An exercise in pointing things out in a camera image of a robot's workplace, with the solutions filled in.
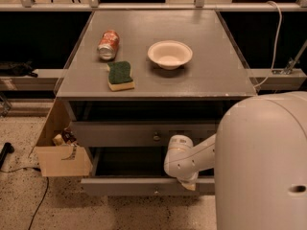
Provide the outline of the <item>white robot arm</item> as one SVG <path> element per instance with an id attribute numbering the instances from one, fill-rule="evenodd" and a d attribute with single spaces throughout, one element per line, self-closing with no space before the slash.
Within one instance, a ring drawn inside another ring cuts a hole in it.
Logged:
<path id="1" fill-rule="evenodd" d="M 170 139 L 164 171 L 193 187 L 214 170 L 218 230 L 307 230 L 307 92 L 232 106 L 198 145 Z"/>

